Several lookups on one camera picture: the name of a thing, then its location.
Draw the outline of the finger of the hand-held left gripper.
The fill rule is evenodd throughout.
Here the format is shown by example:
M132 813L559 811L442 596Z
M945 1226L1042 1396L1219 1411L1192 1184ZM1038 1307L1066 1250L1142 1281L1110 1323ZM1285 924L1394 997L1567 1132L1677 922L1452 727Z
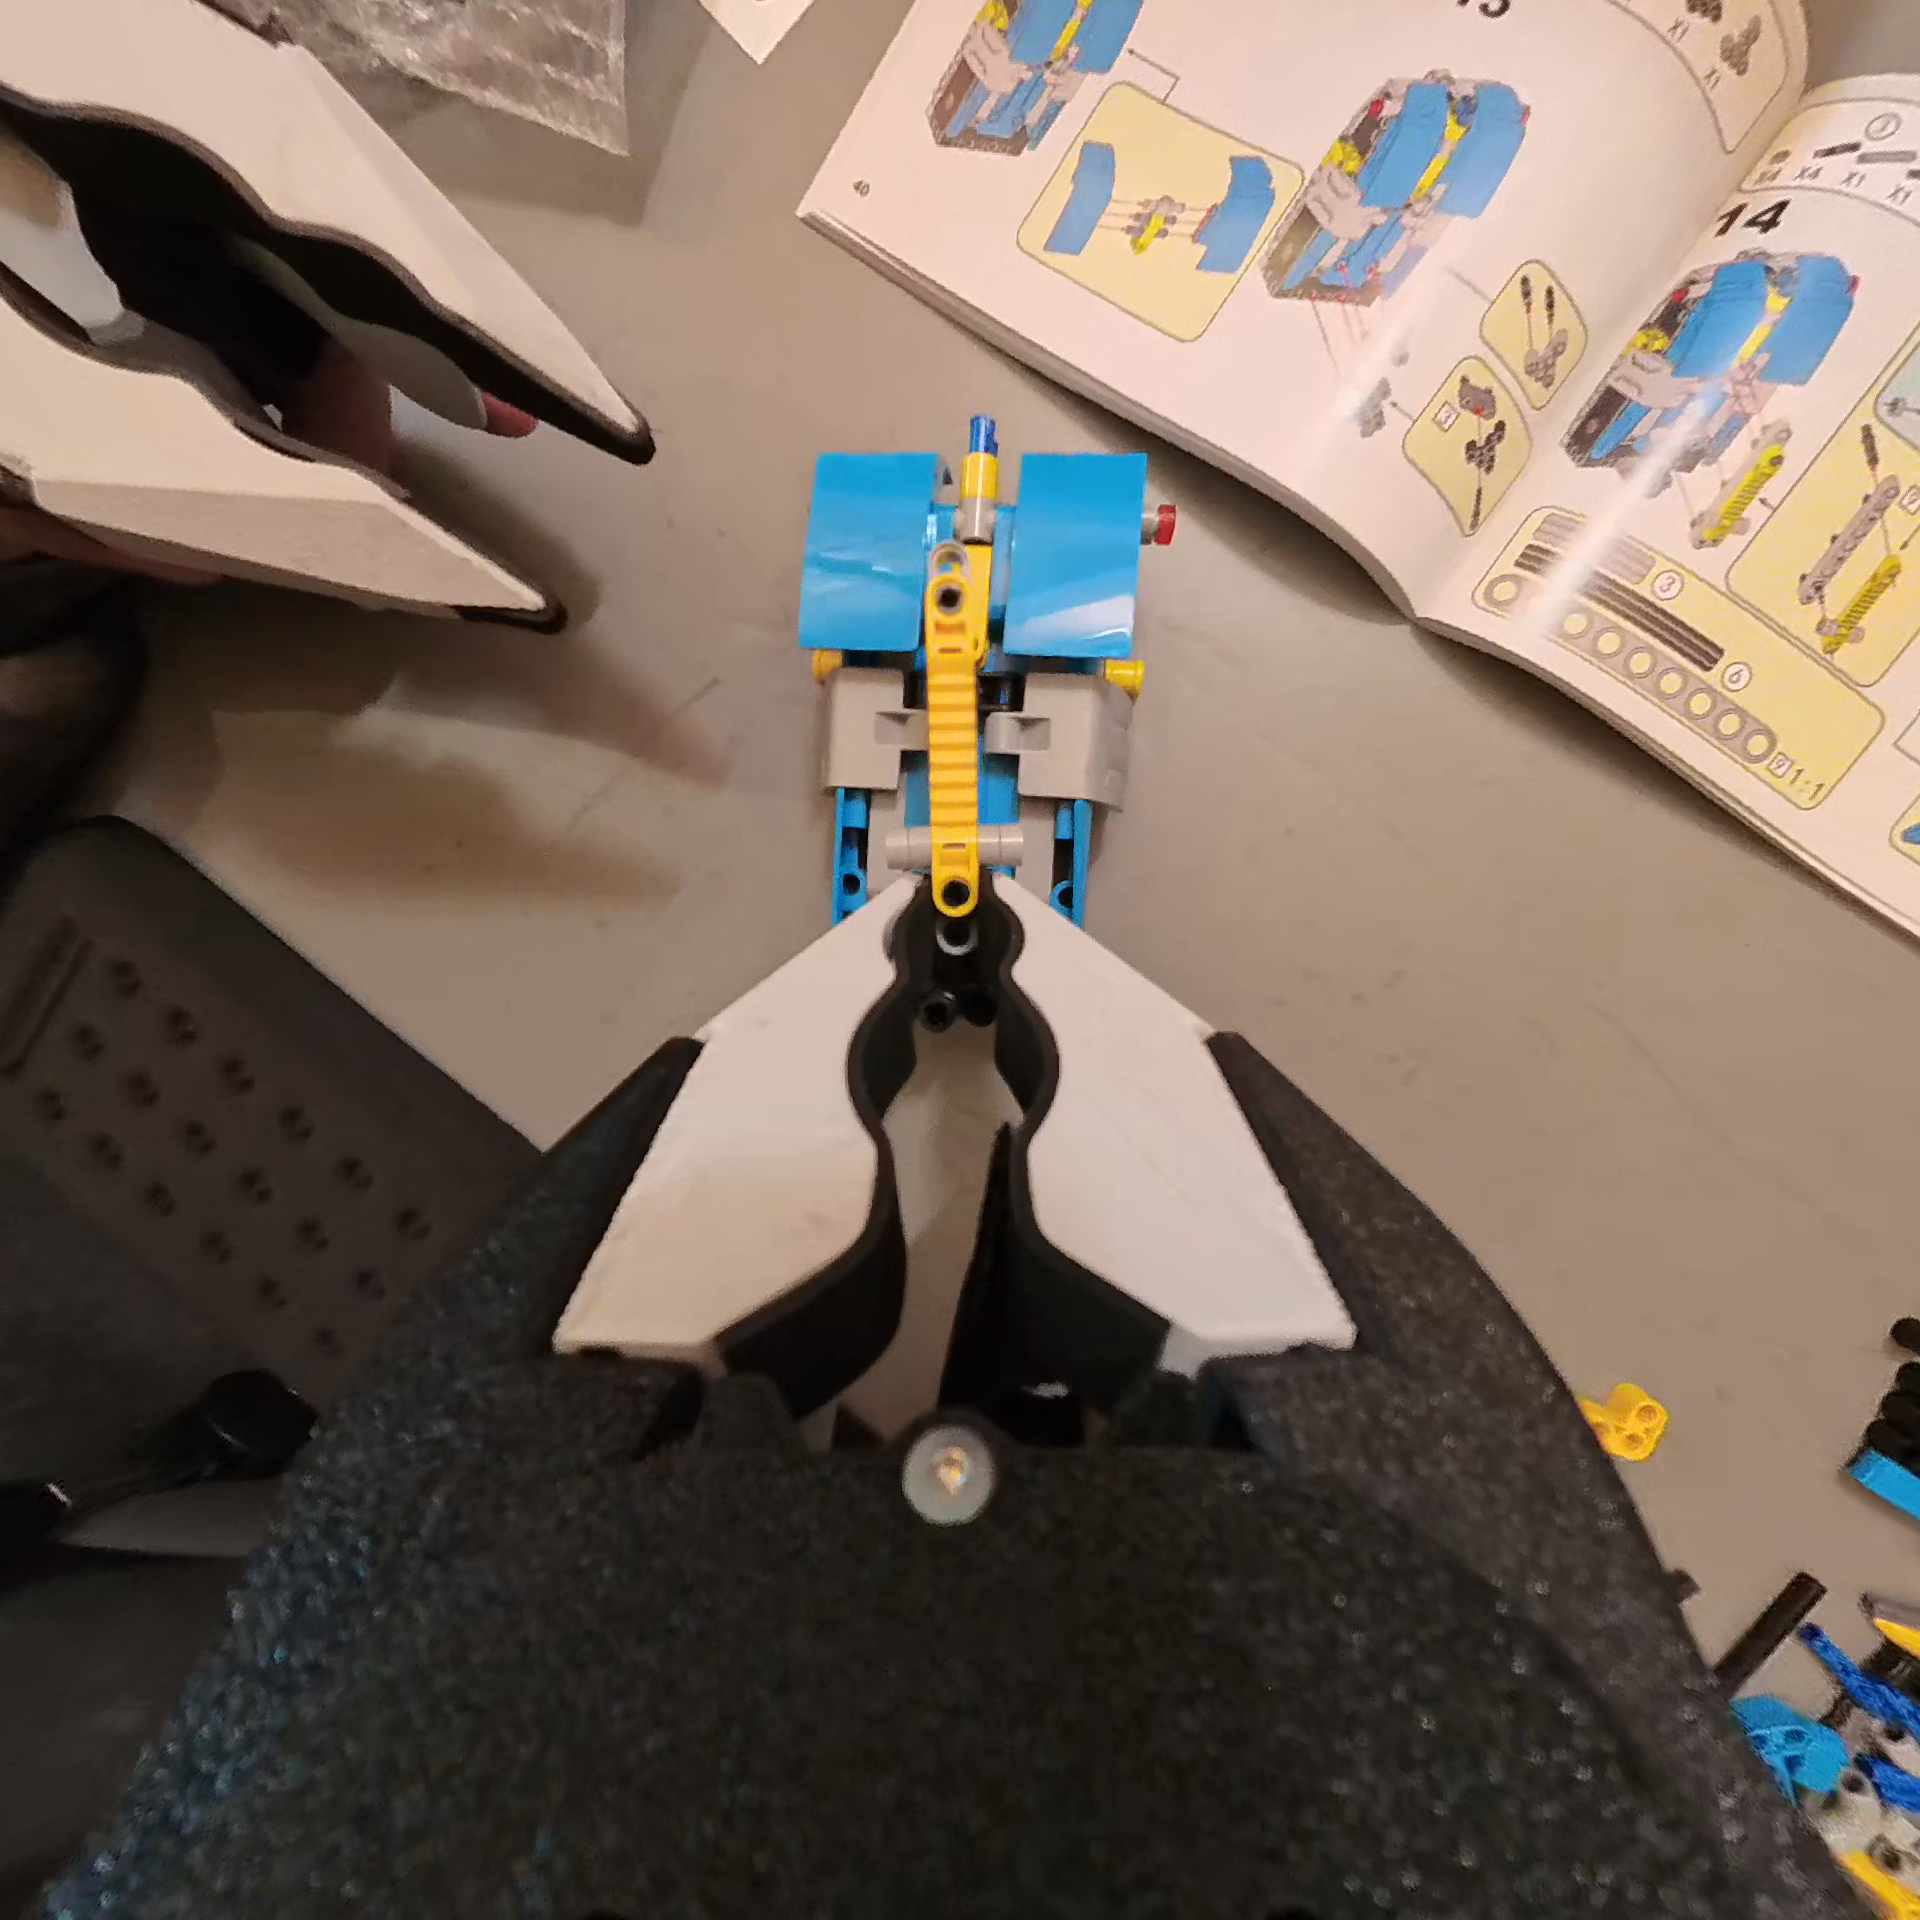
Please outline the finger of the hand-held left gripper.
M5 492L125 559L367 608L561 632L559 596L371 468L243 419L174 368L101 355L5 293Z
M650 420L305 47L214 3L5 3L5 131L127 295L276 404L307 335L471 430L646 464Z

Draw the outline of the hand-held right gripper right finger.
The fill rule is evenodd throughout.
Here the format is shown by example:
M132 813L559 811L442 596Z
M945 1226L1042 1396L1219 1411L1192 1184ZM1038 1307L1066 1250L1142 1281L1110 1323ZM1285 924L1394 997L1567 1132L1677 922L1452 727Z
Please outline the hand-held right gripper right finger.
M1017 1243L1071 1374L1348 1350L1357 1325L1217 1053L1223 1033L1013 882L998 1071Z

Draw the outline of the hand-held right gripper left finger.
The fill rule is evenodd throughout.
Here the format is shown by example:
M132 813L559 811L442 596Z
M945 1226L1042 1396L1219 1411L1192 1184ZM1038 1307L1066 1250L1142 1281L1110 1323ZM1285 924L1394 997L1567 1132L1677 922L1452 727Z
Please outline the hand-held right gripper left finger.
M851 1042L898 978L902 876L721 1009L553 1332L561 1354L717 1365L856 1245L880 1179Z

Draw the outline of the yellow toothed rack piece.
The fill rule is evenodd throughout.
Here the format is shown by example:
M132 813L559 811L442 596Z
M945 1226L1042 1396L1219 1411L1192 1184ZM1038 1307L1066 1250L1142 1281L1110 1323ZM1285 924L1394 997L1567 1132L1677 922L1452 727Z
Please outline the yellow toothed rack piece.
M989 643L989 559L980 543L947 539L924 586L924 823L887 834L898 871L924 873L934 907L951 922L982 904L987 871L1026 858L1020 820L984 822L980 805L980 672Z

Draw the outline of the blue brick vehicle model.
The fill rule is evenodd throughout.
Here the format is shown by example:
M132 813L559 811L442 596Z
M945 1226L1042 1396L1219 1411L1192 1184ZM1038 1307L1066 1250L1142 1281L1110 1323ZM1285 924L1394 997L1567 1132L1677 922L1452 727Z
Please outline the blue brick vehicle model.
M1029 453L1000 475L998 420L944 455L820 459L798 637L825 696L823 785L834 809L832 915L898 876L887 834L924 823L924 586L934 548L993 550L980 672L984 822L1020 820L1017 880L1073 922L1104 820L1122 809L1141 701L1141 557L1173 543L1177 506L1139 453Z

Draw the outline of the pile of brick pieces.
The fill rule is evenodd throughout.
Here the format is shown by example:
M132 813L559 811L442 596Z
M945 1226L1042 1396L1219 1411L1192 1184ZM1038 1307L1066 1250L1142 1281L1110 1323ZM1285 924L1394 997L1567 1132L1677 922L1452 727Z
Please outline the pile of brick pieces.
M1819 1835L1875 1916L1919 1914L1919 1613L1917 1602L1864 1593L1875 1629L1864 1659L1813 1622L1824 1586L1795 1576L1720 1655L1717 1679L1775 1786ZM1817 1715L1788 1700L1739 1691L1782 1646L1797 1644L1833 1688Z

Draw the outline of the person's left forearm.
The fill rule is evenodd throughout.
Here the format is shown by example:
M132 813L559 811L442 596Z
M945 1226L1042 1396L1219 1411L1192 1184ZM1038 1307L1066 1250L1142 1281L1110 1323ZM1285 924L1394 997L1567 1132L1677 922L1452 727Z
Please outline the person's left forearm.
M143 588L85 563L3 574L3 871L85 787L149 676Z

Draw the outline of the grey desk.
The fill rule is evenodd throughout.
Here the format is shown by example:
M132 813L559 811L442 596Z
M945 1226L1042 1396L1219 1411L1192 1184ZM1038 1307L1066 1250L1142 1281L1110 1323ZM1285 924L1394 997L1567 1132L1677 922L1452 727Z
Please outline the grey desk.
M769 63L634 3L626 156L349 89L652 419L634 468L398 404L404 481L564 636L187 590L108 803L550 1146L827 926L796 645L818 455L1135 446L1128 805L1089 926L1243 1033L1460 1236L1580 1392L1667 1403L1620 1478L1709 1657L1791 1571L1861 1657L1917 1525L1843 1463L1917 1310L1917 946L1533 676L1416 632L1325 534L818 236L905 3Z

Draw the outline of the person's left hand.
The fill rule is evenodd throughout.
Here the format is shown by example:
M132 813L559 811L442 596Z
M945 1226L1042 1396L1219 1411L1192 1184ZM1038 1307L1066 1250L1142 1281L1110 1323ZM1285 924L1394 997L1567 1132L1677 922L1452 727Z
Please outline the person's left hand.
M201 348L189 346L191 353L183 364L201 386L225 395L222 404L234 402L242 410L254 404L245 386L238 386L229 373L214 366L212 358L205 358L205 355L194 358ZM271 410L289 435L322 453L344 457L378 472L393 470L398 446L393 389L349 348L325 338L307 371L287 382L271 382ZM539 419L499 395L480 393L480 402L484 428L493 435L519 439L532 435L539 426ZM211 585L223 577L271 581L269 572L232 574L231 568L222 572L220 565L211 568L207 563L134 554L127 546L105 543L85 530L32 506L5 503L3 521L5 572L30 563L77 563L83 568L125 572L180 585ZM515 610L511 616L501 610L501 617L510 619L522 619L522 614L524 621L537 625L564 621L561 603L552 594L542 599L539 617L532 608Z

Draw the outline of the crumpled clear plastic bag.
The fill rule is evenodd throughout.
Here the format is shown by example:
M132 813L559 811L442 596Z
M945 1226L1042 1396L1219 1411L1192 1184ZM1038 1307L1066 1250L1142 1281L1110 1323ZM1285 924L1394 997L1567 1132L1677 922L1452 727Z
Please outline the crumpled clear plastic bag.
M240 1L358 83L409 83L610 152L628 142L623 1Z

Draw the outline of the yellow angled brick piece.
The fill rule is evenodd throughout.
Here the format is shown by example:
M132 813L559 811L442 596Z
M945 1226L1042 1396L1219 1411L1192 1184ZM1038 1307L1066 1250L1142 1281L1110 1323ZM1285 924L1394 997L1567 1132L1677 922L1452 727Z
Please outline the yellow angled brick piece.
M1658 1453L1671 1423L1667 1403L1627 1380L1604 1398L1578 1396L1578 1409L1609 1456L1635 1463Z

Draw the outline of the black dimpled edge pad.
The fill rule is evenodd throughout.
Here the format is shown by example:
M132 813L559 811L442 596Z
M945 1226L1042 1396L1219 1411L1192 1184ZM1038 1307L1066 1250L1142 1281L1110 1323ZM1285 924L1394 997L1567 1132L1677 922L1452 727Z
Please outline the black dimpled edge pad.
M5 876L5 1471L238 1369L324 1407L539 1148L119 818Z

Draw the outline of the building instruction booklet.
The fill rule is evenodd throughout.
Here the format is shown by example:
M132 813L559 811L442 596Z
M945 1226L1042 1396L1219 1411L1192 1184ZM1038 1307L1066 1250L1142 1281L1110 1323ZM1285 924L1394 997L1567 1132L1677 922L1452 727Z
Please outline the building instruction booklet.
M911 3L798 213L1917 935L1917 69L1806 3Z

